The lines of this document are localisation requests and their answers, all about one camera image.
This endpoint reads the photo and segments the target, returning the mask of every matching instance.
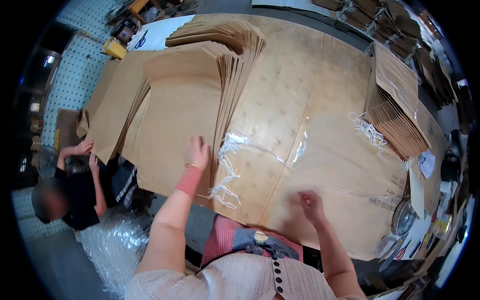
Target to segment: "pink wrist band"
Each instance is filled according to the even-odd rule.
[[[190,198],[193,198],[197,185],[202,177],[202,171],[197,167],[186,167],[175,186],[176,190],[185,192]]]

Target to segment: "black shirt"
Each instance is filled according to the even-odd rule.
[[[99,223],[96,205],[95,185],[92,172],[76,173],[67,177],[64,170],[57,168],[54,177],[61,179],[65,196],[72,202],[72,208],[62,219],[75,230],[83,230]]]

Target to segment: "woman's arm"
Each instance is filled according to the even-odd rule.
[[[352,260],[338,240],[332,225],[324,214],[322,199],[314,191],[299,192],[307,219],[317,230],[325,279],[336,297],[356,295],[364,297]]]
[[[90,166],[90,171],[92,171],[93,184],[95,185],[96,205],[94,205],[94,209],[96,215],[100,217],[107,210],[107,202],[105,201],[102,183],[100,182],[100,167],[98,166],[98,157],[96,157],[95,154],[90,154],[88,165]]]
[[[93,147],[93,139],[80,142],[77,146],[65,147],[60,150],[57,168],[65,171],[65,159],[72,155],[87,155]]]
[[[202,145],[200,136],[191,137],[188,144],[185,161],[194,166],[186,165],[172,195],[155,215],[148,246],[136,274],[160,269],[185,272],[185,227],[192,197],[210,156],[210,148],[208,144]]]

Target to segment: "yellow box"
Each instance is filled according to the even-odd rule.
[[[102,47],[102,53],[107,55],[116,57],[118,59],[123,59],[125,54],[127,54],[127,50],[120,45],[119,42],[111,37]]]

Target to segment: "person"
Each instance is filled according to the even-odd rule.
[[[185,226],[210,153],[200,136],[188,144],[185,169],[155,215],[127,299],[366,299],[353,263],[325,217],[322,199],[313,191],[298,192],[298,200],[317,230],[324,275],[301,262],[300,245],[217,215],[201,271],[186,276]]]
[[[98,158],[90,153],[93,143],[93,139],[87,139],[77,146],[65,147],[60,151],[54,175],[55,184],[43,188],[36,197],[40,199],[34,200],[34,209],[42,222],[62,218],[73,229],[83,230],[99,223],[98,218],[105,213],[107,207],[113,207],[117,203],[112,193],[111,179],[118,168],[118,156],[107,165],[100,162],[101,168]],[[90,170],[67,176],[65,160],[70,156],[89,153]]]

